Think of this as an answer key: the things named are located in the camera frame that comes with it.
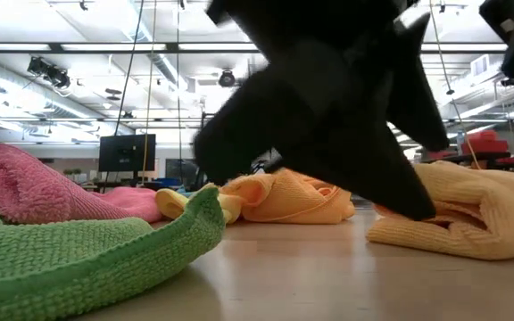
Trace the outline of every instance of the yellow microfiber towel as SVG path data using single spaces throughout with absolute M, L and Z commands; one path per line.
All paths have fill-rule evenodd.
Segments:
M 514 258 L 514 173 L 441 161 L 414 168 L 436 218 L 416 222 L 376 206 L 384 218 L 368 231 L 369 241 L 475 259 Z
M 354 214 L 350 198 L 339 187 L 281 169 L 234 179 L 220 188 L 218 200 L 228 224 L 240 216 L 253 222 L 337 224 Z M 187 198 L 164 189 L 156 194 L 156 203 L 165 216 L 177 218 Z

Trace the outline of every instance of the towel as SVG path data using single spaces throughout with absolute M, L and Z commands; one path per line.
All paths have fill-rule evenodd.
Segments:
M 0 216 L 21 224 L 72 219 L 142 218 L 162 215 L 147 189 L 115 189 L 99 196 L 88 193 L 67 177 L 26 152 L 0 144 Z
M 217 194 L 201 191 L 158 230 L 140 218 L 22 226 L 0 220 L 0 320 L 79 315 L 176 275 L 220 241 Z
M 239 177 L 220 188 L 219 201 L 229 224 L 240 216 L 253 222 L 337 224 L 354 214 L 350 192 L 290 169 Z M 160 190 L 156 202 L 164 215 L 176 218 L 187 198 Z
M 371 242 L 475 259 L 514 258 L 514 173 L 466 169 L 438 161 L 414 166 L 437 216 L 409 220 L 382 207 Z

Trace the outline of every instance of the green microfiber towel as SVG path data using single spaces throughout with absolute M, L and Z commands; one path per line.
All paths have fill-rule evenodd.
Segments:
M 0 220 L 0 320 L 74 316 L 139 294 L 215 247 L 225 222 L 217 188 L 153 230 L 140 218 L 46 225 Z

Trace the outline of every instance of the pink microfiber towel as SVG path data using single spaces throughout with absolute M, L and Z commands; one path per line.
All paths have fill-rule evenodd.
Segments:
M 0 144 L 0 216 L 21 224 L 72 219 L 162 218 L 155 192 L 130 187 L 88 193 L 38 159 Z

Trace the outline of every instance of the television monitor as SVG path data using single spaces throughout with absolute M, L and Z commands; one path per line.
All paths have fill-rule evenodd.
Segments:
M 156 135 L 106 136 L 100 138 L 98 171 L 101 172 L 138 172 L 155 170 Z

